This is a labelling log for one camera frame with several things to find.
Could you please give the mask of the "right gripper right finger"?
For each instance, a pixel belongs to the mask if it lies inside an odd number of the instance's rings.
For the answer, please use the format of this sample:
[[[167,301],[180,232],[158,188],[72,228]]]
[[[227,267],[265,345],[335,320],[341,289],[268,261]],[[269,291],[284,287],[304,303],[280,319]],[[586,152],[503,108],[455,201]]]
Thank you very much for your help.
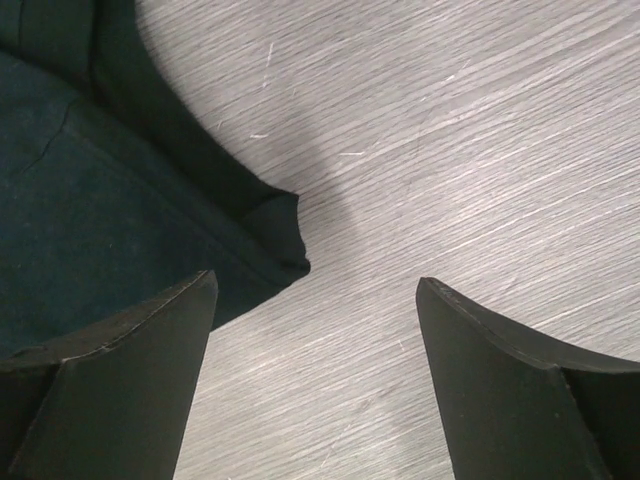
[[[639,365],[557,340],[434,278],[416,292],[458,479],[635,479]]]

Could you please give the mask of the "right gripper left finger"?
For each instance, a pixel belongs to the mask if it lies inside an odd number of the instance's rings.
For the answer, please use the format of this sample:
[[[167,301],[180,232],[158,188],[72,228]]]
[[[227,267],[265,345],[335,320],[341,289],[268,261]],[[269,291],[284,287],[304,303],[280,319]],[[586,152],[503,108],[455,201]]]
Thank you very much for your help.
[[[217,281],[196,276],[1,363],[5,479],[169,479]]]

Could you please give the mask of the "black t shirt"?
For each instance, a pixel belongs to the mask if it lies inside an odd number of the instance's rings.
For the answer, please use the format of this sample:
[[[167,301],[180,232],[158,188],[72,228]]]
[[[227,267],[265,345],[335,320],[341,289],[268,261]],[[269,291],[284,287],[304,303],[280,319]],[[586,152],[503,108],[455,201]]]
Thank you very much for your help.
[[[215,326],[306,276],[297,196],[199,124],[134,2],[3,2],[2,355],[209,270]]]

